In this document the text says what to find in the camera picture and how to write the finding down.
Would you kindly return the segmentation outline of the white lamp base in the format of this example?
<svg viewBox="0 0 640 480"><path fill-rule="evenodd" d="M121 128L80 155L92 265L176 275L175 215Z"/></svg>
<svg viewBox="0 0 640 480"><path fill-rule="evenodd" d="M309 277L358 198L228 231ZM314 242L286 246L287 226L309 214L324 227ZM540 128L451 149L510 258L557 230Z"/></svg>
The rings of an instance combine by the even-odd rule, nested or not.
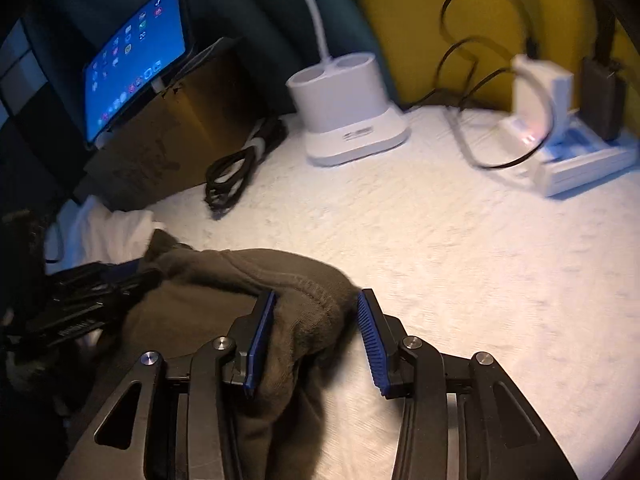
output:
<svg viewBox="0 0 640 480"><path fill-rule="evenodd" d="M318 4L304 1L319 63L292 75L286 86L303 123L309 161L337 166L406 142L408 122L387 94L375 55L356 52L332 58Z"/></svg>

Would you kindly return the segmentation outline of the white power strip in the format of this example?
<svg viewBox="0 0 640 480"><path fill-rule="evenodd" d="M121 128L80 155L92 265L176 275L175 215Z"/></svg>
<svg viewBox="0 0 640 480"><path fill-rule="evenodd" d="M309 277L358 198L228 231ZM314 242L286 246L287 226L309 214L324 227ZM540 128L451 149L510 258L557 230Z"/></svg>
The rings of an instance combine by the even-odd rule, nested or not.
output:
<svg viewBox="0 0 640 480"><path fill-rule="evenodd" d="M532 154L506 170L501 179L512 188L554 197L598 184L634 166L639 160L639 139L623 129L606 142L580 119L568 123L559 144L542 144L523 124L512 117L498 122L500 146L506 154Z"/></svg>

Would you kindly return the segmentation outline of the dark grey t-shirt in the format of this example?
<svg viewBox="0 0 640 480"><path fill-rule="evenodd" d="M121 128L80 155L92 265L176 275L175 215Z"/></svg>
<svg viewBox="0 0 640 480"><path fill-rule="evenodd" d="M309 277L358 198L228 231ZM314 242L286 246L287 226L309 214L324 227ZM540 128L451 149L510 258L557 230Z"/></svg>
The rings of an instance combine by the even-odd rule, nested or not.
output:
<svg viewBox="0 0 640 480"><path fill-rule="evenodd" d="M61 477L310 478L356 287L300 255L199 252L162 231L141 266L162 282L128 315L122 380Z"/></svg>

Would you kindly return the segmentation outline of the white textured bed cover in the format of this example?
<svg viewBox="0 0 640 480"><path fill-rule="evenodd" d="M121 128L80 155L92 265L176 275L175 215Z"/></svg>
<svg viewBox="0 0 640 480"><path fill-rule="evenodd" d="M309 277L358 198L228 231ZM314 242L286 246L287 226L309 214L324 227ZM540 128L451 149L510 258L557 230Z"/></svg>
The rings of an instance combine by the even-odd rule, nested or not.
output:
<svg viewBox="0 0 640 480"><path fill-rule="evenodd" d="M309 165L292 131L224 218L201 186L153 216L198 250L329 263L438 350L491 353L578 477L603 478L639 421L638 170L549 200L522 170L472 169L441 110L410 127L400 148L334 168Z"/></svg>

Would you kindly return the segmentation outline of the white charger adapter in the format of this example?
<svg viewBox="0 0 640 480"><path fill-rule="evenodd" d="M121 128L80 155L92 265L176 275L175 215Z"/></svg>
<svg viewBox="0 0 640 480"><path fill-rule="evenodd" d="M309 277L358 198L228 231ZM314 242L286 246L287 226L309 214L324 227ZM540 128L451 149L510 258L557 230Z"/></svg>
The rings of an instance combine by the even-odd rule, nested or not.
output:
<svg viewBox="0 0 640 480"><path fill-rule="evenodd" d="M524 134L528 144L543 138L547 145L560 144L570 122L574 75L558 64L525 54L515 55L511 67L516 131Z"/></svg>

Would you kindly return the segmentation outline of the yellow curtain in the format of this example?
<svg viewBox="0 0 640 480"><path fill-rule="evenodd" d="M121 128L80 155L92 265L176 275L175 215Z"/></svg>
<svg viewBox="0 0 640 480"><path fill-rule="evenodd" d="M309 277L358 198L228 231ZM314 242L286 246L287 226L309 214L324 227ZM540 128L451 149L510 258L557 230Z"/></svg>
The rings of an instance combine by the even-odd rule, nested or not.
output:
<svg viewBox="0 0 640 480"><path fill-rule="evenodd" d="M356 0L381 45L399 101L416 102L434 87L459 90L472 62L455 53L442 62L448 41L483 36L510 54L523 50L524 29L508 0ZM522 0L532 18L542 58L579 73L597 32L592 0Z"/></svg>

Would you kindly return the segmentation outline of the tablet with blue screen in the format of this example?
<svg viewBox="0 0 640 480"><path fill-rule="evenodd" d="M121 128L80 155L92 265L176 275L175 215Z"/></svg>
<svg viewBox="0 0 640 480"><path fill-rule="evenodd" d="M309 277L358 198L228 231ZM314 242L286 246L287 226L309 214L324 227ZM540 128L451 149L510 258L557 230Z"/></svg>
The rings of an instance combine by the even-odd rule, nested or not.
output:
<svg viewBox="0 0 640 480"><path fill-rule="evenodd" d="M154 81L192 51L186 0L149 0L99 48L82 73L85 139L96 142Z"/></svg>

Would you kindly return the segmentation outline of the black charger adapter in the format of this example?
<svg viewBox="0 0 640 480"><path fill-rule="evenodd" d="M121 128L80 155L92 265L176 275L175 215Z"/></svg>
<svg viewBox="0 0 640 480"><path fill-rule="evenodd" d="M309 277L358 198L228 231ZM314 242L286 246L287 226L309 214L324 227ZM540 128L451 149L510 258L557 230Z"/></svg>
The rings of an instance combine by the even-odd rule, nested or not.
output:
<svg viewBox="0 0 640 480"><path fill-rule="evenodd" d="M582 122L605 142L613 142L623 127L626 82L610 66L582 59L579 110Z"/></svg>

